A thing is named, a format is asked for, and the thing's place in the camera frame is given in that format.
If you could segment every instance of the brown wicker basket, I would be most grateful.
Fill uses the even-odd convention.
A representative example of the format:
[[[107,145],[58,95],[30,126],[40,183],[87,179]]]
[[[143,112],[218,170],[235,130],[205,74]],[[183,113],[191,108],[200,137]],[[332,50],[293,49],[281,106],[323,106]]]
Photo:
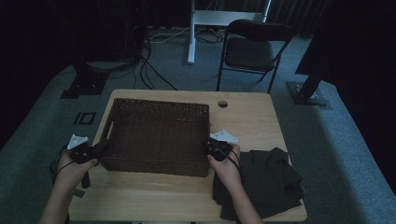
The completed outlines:
[[[209,105],[116,98],[101,141],[109,171],[207,176]]]

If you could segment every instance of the black folding chair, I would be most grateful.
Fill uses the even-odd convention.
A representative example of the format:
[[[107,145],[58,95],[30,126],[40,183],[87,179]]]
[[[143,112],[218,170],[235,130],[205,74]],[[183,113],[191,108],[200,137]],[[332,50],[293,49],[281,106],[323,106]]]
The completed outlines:
[[[224,44],[219,66],[219,78],[216,91],[219,91],[222,70],[260,74],[262,81],[268,72],[274,70],[267,93],[274,84],[281,54],[293,38],[289,26],[261,21],[232,21],[225,30]],[[280,41],[282,47],[274,57],[271,41]]]

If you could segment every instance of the white tag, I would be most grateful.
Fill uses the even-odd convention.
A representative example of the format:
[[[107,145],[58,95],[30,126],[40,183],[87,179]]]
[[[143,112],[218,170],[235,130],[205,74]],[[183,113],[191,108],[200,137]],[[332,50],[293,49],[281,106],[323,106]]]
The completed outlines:
[[[72,149],[78,147],[79,145],[88,142],[88,137],[79,137],[72,135],[72,138],[69,141],[69,145],[67,145],[67,149]]]
[[[218,141],[223,141],[223,142],[238,142],[238,139],[232,136],[230,133],[225,131],[224,129],[221,132],[218,133],[211,133],[210,137],[218,140]]]

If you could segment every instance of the table top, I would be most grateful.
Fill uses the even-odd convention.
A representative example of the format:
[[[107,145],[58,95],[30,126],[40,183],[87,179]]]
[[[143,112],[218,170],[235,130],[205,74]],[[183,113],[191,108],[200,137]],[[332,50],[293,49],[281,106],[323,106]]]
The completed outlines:
[[[104,129],[115,98],[132,98],[209,105],[210,132],[223,129],[239,139],[241,151],[287,151],[270,95],[221,91],[114,90],[108,101],[97,134]],[[219,101],[228,106],[221,108]],[[74,197],[71,220],[96,221],[222,221],[221,207],[212,199],[214,171],[207,177],[109,172],[102,165],[90,170],[91,186],[83,198]],[[265,221],[303,221],[304,204]]]

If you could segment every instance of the black cloth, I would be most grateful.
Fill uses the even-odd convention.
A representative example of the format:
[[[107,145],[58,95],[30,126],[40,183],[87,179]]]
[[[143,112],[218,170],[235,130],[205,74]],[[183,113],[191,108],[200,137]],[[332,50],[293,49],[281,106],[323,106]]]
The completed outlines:
[[[241,173],[247,196],[260,217],[271,217],[300,204],[303,178],[289,165],[288,153],[275,147],[271,151],[241,152]],[[215,174],[213,200],[222,205],[220,217],[235,220],[230,193]]]

